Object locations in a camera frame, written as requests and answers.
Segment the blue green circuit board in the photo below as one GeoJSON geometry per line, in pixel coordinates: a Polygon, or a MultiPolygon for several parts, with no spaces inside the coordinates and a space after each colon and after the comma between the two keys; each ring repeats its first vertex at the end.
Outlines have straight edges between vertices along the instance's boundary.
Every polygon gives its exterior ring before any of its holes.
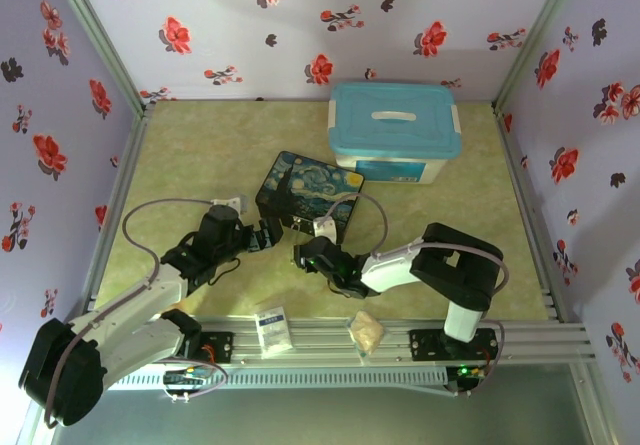
{"type": "Polygon", "coordinates": [[[167,370],[162,378],[165,387],[202,387],[209,379],[210,373],[198,367],[167,370]]]}

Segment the clear bag with beige contents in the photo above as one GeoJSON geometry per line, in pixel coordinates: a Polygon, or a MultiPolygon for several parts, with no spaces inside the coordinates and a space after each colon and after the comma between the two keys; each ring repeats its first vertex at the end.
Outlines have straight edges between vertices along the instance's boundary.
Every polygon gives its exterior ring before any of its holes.
{"type": "Polygon", "coordinates": [[[384,326],[366,310],[359,310],[347,322],[347,330],[360,363],[368,365],[385,336],[384,326]]]}

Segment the circuit board with green light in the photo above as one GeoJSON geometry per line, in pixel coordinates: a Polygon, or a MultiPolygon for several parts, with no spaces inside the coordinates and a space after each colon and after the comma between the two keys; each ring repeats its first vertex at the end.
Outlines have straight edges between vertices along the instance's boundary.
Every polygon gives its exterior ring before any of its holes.
{"type": "Polygon", "coordinates": [[[457,379],[473,379],[483,381],[491,371],[491,364],[485,364],[482,366],[475,365],[461,365],[456,370],[457,379]]]}

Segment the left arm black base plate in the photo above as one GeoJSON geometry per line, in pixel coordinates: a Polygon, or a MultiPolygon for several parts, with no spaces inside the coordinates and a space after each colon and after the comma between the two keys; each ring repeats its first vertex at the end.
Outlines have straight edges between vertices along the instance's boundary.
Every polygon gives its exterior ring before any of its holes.
{"type": "Polygon", "coordinates": [[[229,331],[202,332],[195,358],[209,363],[230,364],[234,338],[234,333],[229,331]]]}

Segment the aluminium side frame rail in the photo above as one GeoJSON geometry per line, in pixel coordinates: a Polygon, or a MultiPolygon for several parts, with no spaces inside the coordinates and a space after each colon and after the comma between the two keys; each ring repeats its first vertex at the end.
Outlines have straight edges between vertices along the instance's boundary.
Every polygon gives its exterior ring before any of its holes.
{"type": "Polygon", "coordinates": [[[111,249],[119,230],[120,219],[133,180],[135,167],[144,141],[152,108],[146,107],[132,124],[126,147],[120,158],[114,188],[107,205],[106,216],[99,232],[96,249],[92,257],[84,288],[81,312],[92,311],[107,267],[111,249]]]}
{"type": "Polygon", "coordinates": [[[504,125],[503,112],[498,106],[496,100],[491,102],[491,110],[497,123],[500,141],[516,196],[516,201],[520,210],[528,246],[541,287],[543,301],[545,303],[545,308],[547,309],[548,319],[564,323],[566,322],[566,310],[562,303],[562,297],[555,291],[555,283],[551,274],[552,263],[549,262],[545,254],[546,242],[544,240],[544,235],[541,234],[543,230],[540,228],[538,217],[532,207],[533,202],[531,201],[530,190],[525,182],[525,176],[523,175],[524,169],[521,167],[520,161],[518,160],[519,154],[510,144],[510,139],[508,137],[509,133],[506,131],[506,127],[504,125]]]}

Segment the starry night painting print box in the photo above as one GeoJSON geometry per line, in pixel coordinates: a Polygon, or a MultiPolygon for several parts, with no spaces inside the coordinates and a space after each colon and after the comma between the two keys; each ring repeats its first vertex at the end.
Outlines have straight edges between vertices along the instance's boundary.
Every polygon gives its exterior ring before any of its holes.
{"type": "Polygon", "coordinates": [[[337,242],[345,238],[357,199],[343,200],[362,190],[365,177],[289,151],[278,154],[256,196],[263,218],[277,217],[290,229],[312,235],[313,220],[330,213],[337,242]]]}

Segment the white printed sachet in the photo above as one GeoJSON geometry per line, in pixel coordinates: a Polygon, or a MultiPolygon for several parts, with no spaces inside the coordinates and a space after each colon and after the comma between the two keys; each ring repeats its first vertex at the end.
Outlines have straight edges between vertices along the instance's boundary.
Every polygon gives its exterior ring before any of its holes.
{"type": "Polygon", "coordinates": [[[283,307],[258,312],[255,324],[263,357],[293,349],[293,342],[283,307]]]}

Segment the white storage box blue lid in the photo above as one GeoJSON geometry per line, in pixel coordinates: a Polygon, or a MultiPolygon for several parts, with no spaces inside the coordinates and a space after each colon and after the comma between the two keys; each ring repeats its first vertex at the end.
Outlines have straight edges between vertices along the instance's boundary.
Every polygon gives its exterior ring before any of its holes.
{"type": "Polygon", "coordinates": [[[442,85],[338,84],[328,142],[339,167],[376,182],[431,184],[462,151],[457,106],[442,85]]]}

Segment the aluminium frame rail with arm bases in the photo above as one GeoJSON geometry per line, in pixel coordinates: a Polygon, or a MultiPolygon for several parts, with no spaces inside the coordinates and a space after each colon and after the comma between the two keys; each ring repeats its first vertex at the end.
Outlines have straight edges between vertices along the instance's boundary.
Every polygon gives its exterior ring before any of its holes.
{"type": "MultiPolygon", "coordinates": [[[[207,332],[234,334],[231,365],[246,368],[359,367],[360,359],[346,327],[347,320],[319,318],[288,320],[293,348],[264,358],[255,320],[215,317],[201,322],[207,332]]],[[[441,320],[384,320],[385,334],[370,358],[372,367],[417,367],[412,360],[409,332],[442,328],[441,320]]],[[[591,364],[596,355],[586,329],[558,321],[506,321],[500,365],[591,364]]]]}

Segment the aluminium corner post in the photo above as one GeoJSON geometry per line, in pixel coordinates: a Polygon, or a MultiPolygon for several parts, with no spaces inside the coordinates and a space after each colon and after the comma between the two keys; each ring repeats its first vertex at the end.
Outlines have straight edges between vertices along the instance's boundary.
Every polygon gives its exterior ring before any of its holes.
{"type": "Polygon", "coordinates": [[[104,65],[116,81],[119,90],[125,96],[128,105],[138,117],[142,117],[145,106],[90,0],[68,0],[68,2],[104,65]]]}
{"type": "Polygon", "coordinates": [[[553,23],[553,20],[555,19],[555,16],[562,9],[565,1],[566,0],[545,0],[543,7],[528,32],[521,51],[516,56],[513,65],[509,69],[497,97],[492,102],[494,110],[502,109],[509,101],[510,96],[525,73],[524,69],[528,61],[533,57],[536,48],[542,43],[553,23]]]}

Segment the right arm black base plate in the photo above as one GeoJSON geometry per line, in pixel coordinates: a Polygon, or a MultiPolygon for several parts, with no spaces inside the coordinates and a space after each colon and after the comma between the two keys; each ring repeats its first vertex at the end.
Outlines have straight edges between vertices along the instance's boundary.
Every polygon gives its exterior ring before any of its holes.
{"type": "Polygon", "coordinates": [[[451,338],[442,329],[414,329],[409,331],[409,349],[413,361],[492,360],[498,339],[491,328],[478,329],[470,342],[451,338]]]}

